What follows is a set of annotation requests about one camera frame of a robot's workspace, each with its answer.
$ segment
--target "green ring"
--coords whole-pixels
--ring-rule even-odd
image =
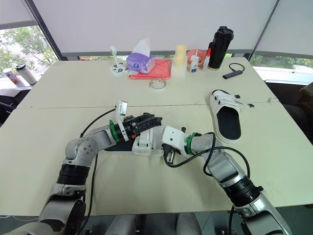
[[[119,142],[119,138],[118,138],[117,133],[116,133],[116,130],[115,130],[115,128],[114,128],[114,122],[113,122],[112,120],[110,120],[109,123],[110,123],[110,129],[111,129],[111,132],[112,132],[112,134],[113,134],[113,136],[114,136],[115,141],[116,141],[116,142]]]
[[[192,138],[193,138],[195,135],[196,135],[196,132],[192,133],[191,136],[189,136],[189,137],[186,138],[187,150],[188,150],[188,153],[187,153],[187,154],[193,154],[193,153],[191,152],[191,140],[192,140]]]

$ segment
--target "tissue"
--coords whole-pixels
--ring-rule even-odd
[[[150,55],[149,38],[139,41],[132,53],[126,58],[126,62],[132,74],[139,72],[144,74],[150,73],[155,66],[155,58],[153,55]]]

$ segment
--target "purple tissue box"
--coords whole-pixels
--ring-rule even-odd
[[[134,52],[126,58],[126,62],[130,70],[148,74],[155,66],[155,57]]]

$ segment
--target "red cloth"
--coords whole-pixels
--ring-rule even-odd
[[[171,76],[170,59],[156,59],[156,65],[149,74],[139,73],[130,75],[131,79],[168,79]]]

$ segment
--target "roll of tape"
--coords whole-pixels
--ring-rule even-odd
[[[161,78],[153,79],[149,82],[149,87],[155,91],[164,90],[166,87],[166,81]]]

